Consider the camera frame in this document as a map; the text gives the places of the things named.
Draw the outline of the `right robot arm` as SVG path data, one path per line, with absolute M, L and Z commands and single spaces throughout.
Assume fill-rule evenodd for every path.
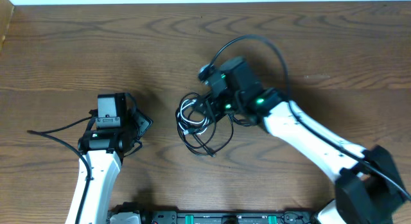
M 368 150 L 334 134 L 282 92 L 264 89 L 244 58 L 220 67 L 207 64 L 198 79 L 211 88 L 201 96 L 198 111 L 214 122 L 223 115 L 245 116 L 293 146 L 332 181 L 335 197 L 312 223 L 392 223 L 392 215 L 410 199 L 385 148 Z

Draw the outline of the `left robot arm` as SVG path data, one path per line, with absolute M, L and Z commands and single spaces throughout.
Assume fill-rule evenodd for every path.
M 78 141 L 79 174 L 66 223 L 105 223 L 123 159 L 143 147 L 153 121 L 128 92 L 100 94 L 94 115 Z

